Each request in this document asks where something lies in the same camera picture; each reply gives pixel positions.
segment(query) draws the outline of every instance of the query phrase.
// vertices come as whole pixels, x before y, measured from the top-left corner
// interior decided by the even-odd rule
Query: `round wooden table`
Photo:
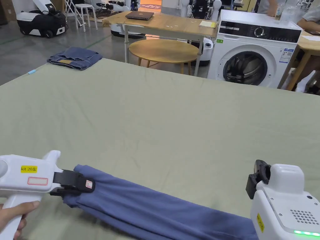
[[[188,63],[191,75],[191,62],[198,57],[199,49],[191,44],[169,39],[147,39],[137,41],[129,46],[129,51],[141,60],[147,60],[147,68],[151,62],[179,63],[183,74],[184,63]]]

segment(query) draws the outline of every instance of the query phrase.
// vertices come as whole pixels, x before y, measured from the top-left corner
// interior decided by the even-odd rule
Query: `laptop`
[[[139,11],[132,11],[131,13],[127,14],[125,17],[129,19],[138,19],[138,20],[145,20],[148,21],[152,16],[153,12],[139,12]]]

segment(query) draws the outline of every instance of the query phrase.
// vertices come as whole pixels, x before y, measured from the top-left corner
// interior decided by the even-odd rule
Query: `red-bordered label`
[[[48,179],[47,178],[29,177],[28,178],[28,185],[46,186],[46,185],[48,185]]]
[[[87,181],[85,182],[85,186],[86,186],[87,188],[89,188],[89,189],[92,189],[92,182],[89,181],[89,180],[87,180]]]

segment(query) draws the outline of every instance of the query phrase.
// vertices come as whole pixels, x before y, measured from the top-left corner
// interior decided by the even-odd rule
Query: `yellow sticky note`
[[[21,173],[37,173],[38,166],[21,166]]]
[[[202,21],[199,26],[208,27],[208,28],[215,28],[217,26],[217,23],[216,22]]]

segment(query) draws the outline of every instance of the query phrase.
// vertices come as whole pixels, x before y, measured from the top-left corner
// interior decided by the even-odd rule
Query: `green led light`
[[[304,232],[304,231],[298,231],[298,230],[294,230],[293,232],[296,234],[312,235],[312,236],[320,237],[320,233],[311,233],[311,232]]]

